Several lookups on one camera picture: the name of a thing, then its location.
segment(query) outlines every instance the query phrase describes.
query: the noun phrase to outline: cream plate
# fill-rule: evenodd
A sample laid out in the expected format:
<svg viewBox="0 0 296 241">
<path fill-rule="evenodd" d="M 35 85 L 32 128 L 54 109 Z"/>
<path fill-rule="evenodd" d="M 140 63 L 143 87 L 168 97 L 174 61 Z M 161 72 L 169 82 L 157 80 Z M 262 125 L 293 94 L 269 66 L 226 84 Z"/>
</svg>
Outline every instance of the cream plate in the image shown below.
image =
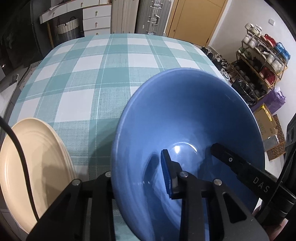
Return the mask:
<svg viewBox="0 0 296 241">
<path fill-rule="evenodd" d="M 25 154 L 38 216 L 41 217 L 57 196 L 72 181 L 73 165 L 62 141 L 49 125 L 35 118 L 16 123 L 16 134 Z M 13 218 L 27 233 L 36 224 L 17 150 L 6 136 L 0 151 L 0 184 Z"/>
</svg>

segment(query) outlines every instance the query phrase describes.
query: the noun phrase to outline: screw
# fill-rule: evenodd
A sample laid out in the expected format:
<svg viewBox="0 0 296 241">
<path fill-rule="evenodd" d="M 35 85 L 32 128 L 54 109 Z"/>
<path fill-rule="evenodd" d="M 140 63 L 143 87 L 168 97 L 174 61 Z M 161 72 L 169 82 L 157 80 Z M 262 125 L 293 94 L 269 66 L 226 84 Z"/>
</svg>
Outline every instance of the screw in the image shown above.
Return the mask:
<svg viewBox="0 0 296 241">
<path fill-rule="evenodd" d="M 184 171 L 182 171 L 182 172 L 180 172 L 180 174 L 179 174 L 181 177 L 188 177 L 188 172 L 184 172 Z"/>
<path fill-rule="evenodd" d="M 72 185 L 73 186 L 78 186 L 80 184 L 80 180 L 79 179 L 74 179 L 73 181 L 72 181 Z"/>
<path fill-rule="evenodd" d="M 222 185 L 222 181 L 220 179 L 215 179 L 214 180 L 214 184 L 217 186 L 221 186 Z"/>
<path fill-rule="evenodd" d="M 110 172 L 110 171 L 106 172 L 106 173 L 105 173 L 105 176 L 106 176 L 106 177 L 111 177 L 111 172 Z"/>
</svg>

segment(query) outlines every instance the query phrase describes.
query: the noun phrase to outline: woven basket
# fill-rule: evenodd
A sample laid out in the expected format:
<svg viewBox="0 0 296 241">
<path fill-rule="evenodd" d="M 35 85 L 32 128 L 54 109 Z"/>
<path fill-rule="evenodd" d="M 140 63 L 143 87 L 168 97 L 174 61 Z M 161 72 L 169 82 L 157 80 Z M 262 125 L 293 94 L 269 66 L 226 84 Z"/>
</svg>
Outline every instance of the woven basket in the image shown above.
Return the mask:
<svg viewBox="0 0 296 241">
<path fill-rule="evenodd" d="M 57 33 L 61 42 L 66 42 L 71 39 L 77 39 L 80 37 L 79 20 L 75 18 L 67 23 L 63 23 L 57 26 Z"/>
</svg>

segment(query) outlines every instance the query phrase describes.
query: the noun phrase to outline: blue bowl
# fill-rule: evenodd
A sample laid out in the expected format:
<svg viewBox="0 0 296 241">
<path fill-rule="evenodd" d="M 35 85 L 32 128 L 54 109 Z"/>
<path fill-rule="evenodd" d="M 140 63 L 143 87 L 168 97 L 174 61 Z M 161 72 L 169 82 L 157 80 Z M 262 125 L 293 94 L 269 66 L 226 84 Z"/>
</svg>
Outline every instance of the blue bowl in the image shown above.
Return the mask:
<svg viewBox="0 0 296 241">
<path fill-rule="evenodd" d="M 238 93 L 196 69 L 171 69 L 145 82 L 127 103 L 112 146 L 112 187 L 119 210 L 142 241 L 177 241 L 181 201 L 169 199 L 160 152 L 196 177 L 221 179 L 253 211 L 258 198 L 228 166 L 211 156 L 221 143 L 264 169 L 256 120 Z"/>
</svg>

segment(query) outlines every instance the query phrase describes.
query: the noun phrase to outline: wooden door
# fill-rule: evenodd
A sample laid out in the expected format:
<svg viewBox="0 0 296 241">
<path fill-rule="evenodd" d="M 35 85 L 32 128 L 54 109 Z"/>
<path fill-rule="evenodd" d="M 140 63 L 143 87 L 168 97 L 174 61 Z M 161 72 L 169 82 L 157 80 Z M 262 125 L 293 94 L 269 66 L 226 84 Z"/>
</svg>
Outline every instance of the wooden door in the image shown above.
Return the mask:
<svg viewBox="0 0 296 241">
<path fill-rule="evenodd" d="M 206 45 L 224 3 L 225 0 L 179 0 L 168 36 Z"/>
</svg>

